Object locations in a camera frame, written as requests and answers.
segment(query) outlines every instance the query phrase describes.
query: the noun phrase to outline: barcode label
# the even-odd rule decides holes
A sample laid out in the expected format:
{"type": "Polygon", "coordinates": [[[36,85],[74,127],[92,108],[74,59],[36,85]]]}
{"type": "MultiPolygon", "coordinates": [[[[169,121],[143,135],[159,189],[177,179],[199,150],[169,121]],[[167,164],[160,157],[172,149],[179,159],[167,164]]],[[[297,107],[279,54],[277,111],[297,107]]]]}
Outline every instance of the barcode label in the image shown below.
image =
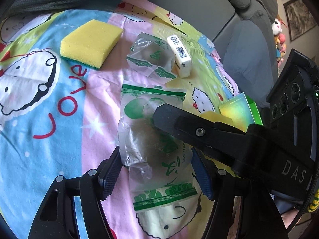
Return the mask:
{"type": "Polygon", "coordinates": [[[186,52],[182,47],[177,47],[176,49],[181,58],[187,57],[186,52]]]}
{"type": "Polygon", "coordinates": [[[174,45],[175,45],[175,46],[180,43],[179,40],[177,39],[177,37],[175,37],[175,36],[171,37],[171,41],[174,42],[174,45]]]}

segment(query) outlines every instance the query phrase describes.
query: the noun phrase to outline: yellow sponge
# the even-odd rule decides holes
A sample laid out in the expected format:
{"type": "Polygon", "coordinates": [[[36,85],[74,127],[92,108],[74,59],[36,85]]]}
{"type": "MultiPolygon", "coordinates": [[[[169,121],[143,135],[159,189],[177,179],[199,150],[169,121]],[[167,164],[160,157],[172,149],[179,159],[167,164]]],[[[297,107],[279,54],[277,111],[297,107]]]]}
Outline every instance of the yellow sponge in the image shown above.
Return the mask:
{"type": "Polygon", "coordinates": [[[100,68],[122,32],[114,25],[90,20],[62,39],[61,56],[100,68]]]}

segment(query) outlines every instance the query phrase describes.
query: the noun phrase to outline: plush doll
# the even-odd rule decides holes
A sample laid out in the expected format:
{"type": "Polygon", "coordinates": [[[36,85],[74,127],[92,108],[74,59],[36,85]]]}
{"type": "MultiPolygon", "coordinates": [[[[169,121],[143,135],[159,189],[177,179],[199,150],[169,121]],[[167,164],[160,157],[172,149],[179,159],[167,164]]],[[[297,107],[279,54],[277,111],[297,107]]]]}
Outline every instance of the plush doll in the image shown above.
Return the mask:
{"type": "Polygon", "coordinates": [[[280,34],[281,32],[282,32],[282,28],[281,28],[280,20],[275,18],[275,21],[272,24],[272,33],[274,34],[274,36],[276,36],[280,34]]]}
{"type": "Polygon", "coordinates": [[[280,42],[280,49],[279,49],[280,57],[282,58],[286,54],[286,47],[287,47],[286,44],[285,44],[286,37],[285,37],[284,34],[280,33],[278,35],[278,39],[279,39],[279,42],[280,42]]]}
{"type": "Polygon", "coordinates": [[[285,27],[287,27],[286,24],[283,22],[283,20],[280,18],[280,16],[277,15],[274,23],[272,24],[272,32],[274,34],[274,40],[276,45],[276,57],[277,57],[278,67],[283,62],[284,60],[283,56],[286,54],[286,44],[285,44],[286,37],[284,34],[282,34],[281,25],[284,25],[285,27]]]}

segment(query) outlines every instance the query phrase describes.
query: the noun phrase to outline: plastic bag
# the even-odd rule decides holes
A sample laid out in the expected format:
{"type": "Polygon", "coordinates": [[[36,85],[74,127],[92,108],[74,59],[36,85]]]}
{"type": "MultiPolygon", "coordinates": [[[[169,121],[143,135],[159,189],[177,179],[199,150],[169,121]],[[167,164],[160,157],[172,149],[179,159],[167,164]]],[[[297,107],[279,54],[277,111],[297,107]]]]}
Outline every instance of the plastic bag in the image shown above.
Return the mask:
{"type": "Polygon", "coordinates": [[[120,154],[123,165],[129,168],[130,192],[137,212],[197,194],[189,146],[157,129],[152,119],[156,108],[165,103],[181,108],[185,95],[182,89],[123,84],[120,154]]]}
{"type": "Polygon", "coordinates": [[[141,33],[130,50],[126,60],[135,71],[161,84],[177,77],[172,73],[175,54],[165,40],[141,33]]]}

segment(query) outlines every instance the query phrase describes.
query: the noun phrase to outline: green printed wrapper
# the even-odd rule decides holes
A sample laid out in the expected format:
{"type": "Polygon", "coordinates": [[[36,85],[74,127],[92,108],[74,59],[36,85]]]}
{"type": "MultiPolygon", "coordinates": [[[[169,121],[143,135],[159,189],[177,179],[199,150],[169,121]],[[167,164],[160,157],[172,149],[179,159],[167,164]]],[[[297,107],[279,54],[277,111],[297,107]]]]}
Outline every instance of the green printed wrapper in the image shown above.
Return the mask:
{"type": "Polygon", "coordinates": [[[120,154],[123,165],[129,168],[131,197],[137,212],[197,194],[192,183],[189,146],[153,124],[157,107],[168,103],[181,108],[185,95],[182,89],[123,83],[118,127],[120,154]]]}
{"type": "Polygon", "coordinates": [[[160,38],[141,33],[130,48],[127,63],[135,71],[165,84],[177,77],[172,73],[175,54],[160,38]]]}

